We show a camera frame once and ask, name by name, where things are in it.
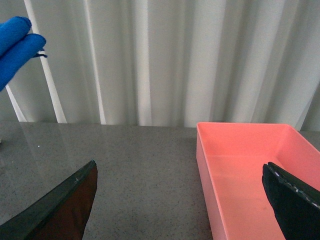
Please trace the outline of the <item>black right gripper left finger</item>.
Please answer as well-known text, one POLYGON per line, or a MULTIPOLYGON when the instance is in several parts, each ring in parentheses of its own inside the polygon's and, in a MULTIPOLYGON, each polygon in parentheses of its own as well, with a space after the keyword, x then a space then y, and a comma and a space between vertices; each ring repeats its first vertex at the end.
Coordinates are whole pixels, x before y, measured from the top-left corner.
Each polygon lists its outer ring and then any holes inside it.
POLYGON ((2 240, 81 240, 98 185, 89 161, 24 211, 0 226, 2 240))

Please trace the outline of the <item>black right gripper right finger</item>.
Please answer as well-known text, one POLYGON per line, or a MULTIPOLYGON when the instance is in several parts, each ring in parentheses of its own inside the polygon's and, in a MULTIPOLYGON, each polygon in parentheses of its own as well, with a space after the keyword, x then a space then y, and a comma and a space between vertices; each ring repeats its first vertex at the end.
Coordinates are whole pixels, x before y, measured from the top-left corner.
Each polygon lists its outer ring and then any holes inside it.
POLYGON ((320 238, 320 192, 273 162, 262 167, 262 185, 286 240, 320 238))

